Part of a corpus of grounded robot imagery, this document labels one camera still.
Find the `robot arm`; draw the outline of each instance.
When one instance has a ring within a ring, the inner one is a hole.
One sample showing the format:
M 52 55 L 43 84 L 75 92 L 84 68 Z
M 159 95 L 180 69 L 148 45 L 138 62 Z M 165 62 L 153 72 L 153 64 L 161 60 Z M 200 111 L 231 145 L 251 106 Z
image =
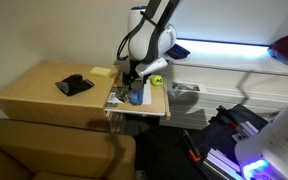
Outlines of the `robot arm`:
M 259 134 L 239 141 L 235 155 L 247 180 L 259 175 L 272 180 L 288 179 L 288 106 Z M 265 168 L 254 170 L 251 167 L 262 160 L 266 161 Z
M 132 8 L 127 36 L 129 58 L 131 63 L 138 63 L 135 70 L 139 76 L 167 66 L 161 55 L 175 44 L 176 32 L 168 21 L 180 2 L 181 0 L 150 0 L 147 7 Z

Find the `wooden table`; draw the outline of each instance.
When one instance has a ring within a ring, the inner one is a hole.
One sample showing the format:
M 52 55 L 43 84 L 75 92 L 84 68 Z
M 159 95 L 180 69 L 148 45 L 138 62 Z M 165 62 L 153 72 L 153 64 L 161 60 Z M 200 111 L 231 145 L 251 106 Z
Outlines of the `wooden table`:
M 0 91 L 0 108 L 11 119 L 108 131 L 105 103 L 118 76 L 116 66 L 108 77 L 91 75 L 90 64 L 42 61 Z M 55 85 L 72 74 L 81 74 L 95 86 L 66 96 Z
M 162 86 L 151 87 L 151 104 L 142 104 L 139 106 L 131 105 L 130 103 L 119 103 L 117 107 L 106 107 L 105 111 L 116 113 L 130 113 L 151 116 L 166 116 L 169 120 L 171 114 L 169 110 L 167 87 L 166 84 Z

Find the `chair armrest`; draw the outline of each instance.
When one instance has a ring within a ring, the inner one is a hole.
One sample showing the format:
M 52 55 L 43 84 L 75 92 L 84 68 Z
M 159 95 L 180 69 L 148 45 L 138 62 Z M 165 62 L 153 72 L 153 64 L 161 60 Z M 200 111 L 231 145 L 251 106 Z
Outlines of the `chair armrest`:
M 0 149 L 34 173 L 135 179 L 131 136 L 0 119 Z

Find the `blue object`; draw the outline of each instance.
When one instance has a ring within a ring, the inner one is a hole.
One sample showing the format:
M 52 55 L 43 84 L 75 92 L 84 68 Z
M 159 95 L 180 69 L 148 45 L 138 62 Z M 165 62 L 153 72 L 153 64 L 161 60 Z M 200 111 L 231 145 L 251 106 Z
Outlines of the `blue object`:
M 191 52 L 187 49 L 183 48 L 182 46 L 175 44 L 170 50 L 166 52 L 167 55 L 171 56 L 173 59 L 184 59 L 186 58 Z
M 253 178 L 253 174 L 265 169 L 269 163 L 263 159 L 256 162 L 252 162 L 243 167 L 243 174 L 246 180 L 256 179 Z
M 131 84 L 129 93 L 129 101 L 132 105 L 141 105 L 143 103 L 144 83 L 142 81 L 134 81 Z

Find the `yellow ball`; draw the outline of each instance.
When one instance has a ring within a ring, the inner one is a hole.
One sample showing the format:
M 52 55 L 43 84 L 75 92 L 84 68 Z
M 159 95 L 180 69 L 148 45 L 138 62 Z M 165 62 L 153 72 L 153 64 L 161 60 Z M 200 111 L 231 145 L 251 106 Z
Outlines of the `yellow ball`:
M 151 83 L 154 85 L 154 86 L 160 86 L 163 84 L 163 78 L 162 76 L 160 75 L 155 75 L 151 78 Z

